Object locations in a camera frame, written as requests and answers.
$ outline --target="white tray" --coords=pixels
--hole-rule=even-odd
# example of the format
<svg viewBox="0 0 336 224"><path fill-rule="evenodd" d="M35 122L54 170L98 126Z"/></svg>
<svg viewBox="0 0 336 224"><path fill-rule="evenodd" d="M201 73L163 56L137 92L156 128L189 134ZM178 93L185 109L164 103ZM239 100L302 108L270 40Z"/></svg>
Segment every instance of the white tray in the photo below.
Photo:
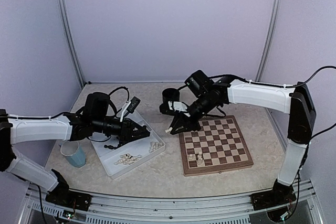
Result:
<svg viewBox="0 0 336 224"><path fill-rule="evenodd" d="M134 111L133 114L129 114L128 118L132 119L141 126L146 125L147 129L151 133L150 136L130 142L126 145L123 145L122 147L119 147L116 150L110 150L108 148L104 148L104 145L117 146L119 141L117 140L116 136L112 136L110 140L103 143L97 143L91 141L93 148L96 150L96 153L106 173L113 179L118 178L119 176L136 168L137 166L145 163L146 161L157 156L166 149L165 143L162 141L162 139L153 131L153 129L147 124L147 122L142 118L142 116L137 111ZM97 141L102 141L104 140L104 138L106 138L105 135L100 133L94 133L93 136L91 137L91 139ZM158 142L163 144L163 146L155 150L154 152L149 153L151 142ZM132 156L141 155L142 158L130 165L124 165L124 164L115 165L114 163L120 159L120 155L126 153L130 153Z"/></svg>

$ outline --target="dark brown square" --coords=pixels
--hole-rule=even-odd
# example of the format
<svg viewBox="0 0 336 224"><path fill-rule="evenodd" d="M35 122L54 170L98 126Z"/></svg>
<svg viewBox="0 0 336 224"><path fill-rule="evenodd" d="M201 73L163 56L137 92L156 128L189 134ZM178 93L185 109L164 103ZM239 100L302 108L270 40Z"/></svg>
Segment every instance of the dark brown square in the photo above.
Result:
<svg viewBox="0 0 336 224"><path fill-rule="evenodd" d="M195 142L193 143L194 148L200 148L201 147L201 143L200 142Z"/></svg>
<svg viewBox="0 0 336 224"><path fill-rule="evenodd" d="M195 149L187 149L187 154L195 154Z"/></svg>
<svg viewBox="0 0 336 224"><path fill-rule="evenodd" d="M185 140L186 143L192 143L193 142L193 139L191 137L186 137L184 140Z"/></svg>
<svg viewBox="0 0 336 224"><path fill-rule="evenodd" d="M230 157L232 156L231 151L224 151L225 156Z"/></svg>
<svg viewBox="0 0 336 224"><path fill-rule="evenodd" d="M189 161L189 167L190 168L197 167L197 161L196 160Z"/></svg>
<svg viewBox="0 0 336 224"><path fill-rule="evenodd" d="M236 144L229 144L230 150L236 150L237 146Z"/></svg>
<svg viewBox="0 0 336 224"><path fill-rule="evenodd" d="M245 154L245 150L244 150L244 149L238 149L238 153L239 153L240 155Z"/></svg>
<svg viewBox="0 0 336 224"><path fill-rule="evenodd" d="M210 156L211 156L211 158L217 158L218 153L217 152L210 152Z"/></svg>
<svg viewBox="0 0 336 224"><path fill-rule="evenodd" d="M222 139L222 140L221 140L221 143L222 143L222 144L228 144L227 139Z"/></svg>
<svg viewBox="0 0 336 224"><path fill-rule="evenodd" d="M212 160L211 159L205 159L204 164L205 164L205 166L212 165Z"/></svg>
<svg viewBox="0 0 336 224"><path fill-rule="evenodd" d="M215 146L215 142L214 141L208 141L208 146Z"/></svg>
<svg viewBox="0 0 336 224"><path fill-rule="evenodd" d="M223 151L223 146L222 145L216 146L216 150L218 152L222 152Z"/></svg>
<svg viewBox="0 0 336 224"><path fill-rule="evenodd" d="M202 152L203 153L209 153L209 147L202 147Z"/></svg>
<svg viewBox="0 0 336 224"><path fill-rule="evenodd" d="M233 160L234 160L235 162L239 162L239 161L241 161L241 159L240 159L239 156L233 156Z"/></svg>
<svg viewBox="0 0 336 224"><path fill-rule="evenodd" d="M220 164L226 164L226 163L227 163L226 158L225 158L225 157L220 157L220 158L219 158L219 163L220 163Z"/></svg>

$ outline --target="cup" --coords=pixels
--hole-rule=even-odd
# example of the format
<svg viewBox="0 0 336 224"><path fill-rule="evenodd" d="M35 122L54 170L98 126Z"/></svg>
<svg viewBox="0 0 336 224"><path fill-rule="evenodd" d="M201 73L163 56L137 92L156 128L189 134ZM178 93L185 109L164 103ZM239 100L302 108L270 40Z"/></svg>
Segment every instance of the cup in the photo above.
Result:
<svg viewBox="0 0 336 224"><path fill-rule="evenodd" d="M85 153L80 147L78 141L66 141L61 146L61 154L74 167L82 167L85 165Z"/></svg>

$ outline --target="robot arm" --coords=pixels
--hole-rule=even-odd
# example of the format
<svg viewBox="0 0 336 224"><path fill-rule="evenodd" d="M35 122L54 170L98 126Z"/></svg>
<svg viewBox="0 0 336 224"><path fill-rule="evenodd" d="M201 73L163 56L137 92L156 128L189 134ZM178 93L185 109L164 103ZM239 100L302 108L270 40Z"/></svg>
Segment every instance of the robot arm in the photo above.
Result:
<svg viewBox="0 0 336 224"><path fill-rule="evenodd" d="M38 118L8 115L0 110L0 171L12 173L43 187L50 193L46 200L58 205L87 210L90 196L69 191L69 186L56 170L47 170L21 154L13 145L43 140L78 141L92 136L93 132L106 136L116 135L120 147L150 135L145 126L125 118L125 112L133 113L140 100L133 98L127 102L121 114L116 118L117 110L107 94L96 92L88 95L86 104L77 113L61 113L57 116ZM106 116L108 106L115 112L114 116Z"/></svg>
<svg viewBox="0 0 336 224"><path fill-rule="evenodd" d="M185 84L197 100L190 106L179 101L168 102L169 109L175 111L167 130L171 134L200 130L199 119L223 104L251 104L289 114L286 156L273 190L269 194L255 194L252 200L255 210L281 205L289 199L294 201L292 184L303 165L316 118L307 86L298 83L296 88L286 88L286 85L280 88L272 84L252 84L232 75L214 82L200 70L193 73Z"/></svg>

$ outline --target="beige marble tabletop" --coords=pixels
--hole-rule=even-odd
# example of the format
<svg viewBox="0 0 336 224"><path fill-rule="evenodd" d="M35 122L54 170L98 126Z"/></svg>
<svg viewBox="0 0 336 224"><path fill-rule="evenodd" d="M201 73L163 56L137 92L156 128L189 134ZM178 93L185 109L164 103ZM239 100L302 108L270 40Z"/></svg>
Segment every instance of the beige marble tabletop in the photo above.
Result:
<svg viewBox="0 0 336 224"><path fill-rule="evenodd" d="M235 116L245 138L254 161L251 168L185 177L179 138L165 133L172 117L159 112L162 91L179 87L180 83L89 84L82 90L72 111L84 105L88 94L96 91L108 93L119 86L128 87L131 97L135 95L141 99L137 111L166 143L166 150L130 172L111 179L89 140L80 142L87 158L86 165L81 168L72 167L61 156L59 141L56 141L46 167L59 171L71 188L111 195L175 198L229 195L272 187L284 153L264 108L243 104L224 106L228 115ZM118 108L125 99L123 90L112 95ZM181 90L181 101L191 104L194 100L188 89Z"/></svg>

